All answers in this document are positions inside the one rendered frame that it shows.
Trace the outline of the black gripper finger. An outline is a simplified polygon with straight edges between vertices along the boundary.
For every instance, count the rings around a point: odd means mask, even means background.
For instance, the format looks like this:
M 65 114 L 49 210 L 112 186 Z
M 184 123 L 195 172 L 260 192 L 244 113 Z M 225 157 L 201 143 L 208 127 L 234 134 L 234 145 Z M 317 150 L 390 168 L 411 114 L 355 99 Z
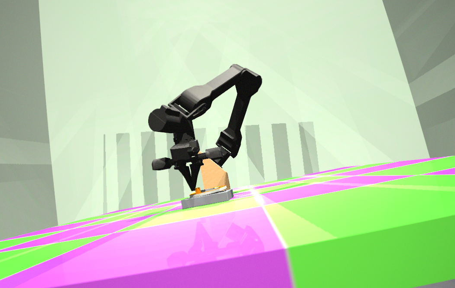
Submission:
M 192 178 L 189 170 L 189 166 L 179 166 L 179 167 L 174 167 L 174 170 L 179 170 L 180 173 L 184 176 L 189 188 L 192 190 Z
M 202 166 L 202 165 L 204 165 L 204 163 L 189 164 L 190 169 L 191 169 L 192 190 L 193 190 L 193 191 L 194 191 L 195 188 L 196 188 L 198 173 L 199 173 L 199 170 L 200 170 L 200 166 Z

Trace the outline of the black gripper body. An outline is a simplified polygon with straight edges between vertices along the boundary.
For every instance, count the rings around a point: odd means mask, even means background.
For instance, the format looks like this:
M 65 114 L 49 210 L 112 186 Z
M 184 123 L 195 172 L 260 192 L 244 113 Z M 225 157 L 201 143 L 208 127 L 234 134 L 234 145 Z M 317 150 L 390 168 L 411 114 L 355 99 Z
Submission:
M 175 142 L 176 139 L 180 139 L 181 142 L 188 141 L 189 137 L 193 137 L 195 140 L 194 132 L 180 132 L 173 136 L 173 141 Z M 176 143 L 176 142 L 175 142 Z M 178 160 L 172 161 L 170 158 L 159 158 L 154 159 L 152 166 L 153 170 L 166 170 L 170 169 L 171 166 L 179 167 L 179 166 L 186 166 L 186 163 L 191 162 L 194 163 L 203 163 L 204 159 L 211 159 L 211 160 L 218 160 L 224 158 L 222 150 L 218 147 L 206 149 L 204 153 L 198 154 L 198 156 L 191 157 L 189 160 Z

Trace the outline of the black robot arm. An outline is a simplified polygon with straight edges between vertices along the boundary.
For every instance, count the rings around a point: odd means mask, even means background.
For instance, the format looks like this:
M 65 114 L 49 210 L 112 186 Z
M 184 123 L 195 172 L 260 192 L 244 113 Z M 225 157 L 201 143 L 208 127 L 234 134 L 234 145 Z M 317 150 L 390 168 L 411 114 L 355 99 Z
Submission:
M 195 85 L 181 92 L 168 103 L 169 107 L 161 105 L 160 108 L 153 110 L 148 118 L 149 127 L 156 132 L 173 133 L 173 136 L 180 132 L 194 132 L 192 120 L 202 116 L 209 110 L 215 98 L 234 85 L 237 96 L 229 124 L 225 130 L 220 132 L 220 137 L 216 142 L 216 145 L 222 150 L 224 158 L 212 160 L 222 168 L 225 161 L 230 156 L 235 158 L 240 149 L 242 140 L 240 128 L 250 98 L 262 85 L 261 76 L 255 72 L 232 64 L 228 70 L 206 84 Z M 170 148 L 172 161 L 189 160 L 192 156 L 198 156 L 200 151 L 198 140 L 193 140 L 193 137 L 189 137 L 186 142 L 176 140 L 175 145 Z

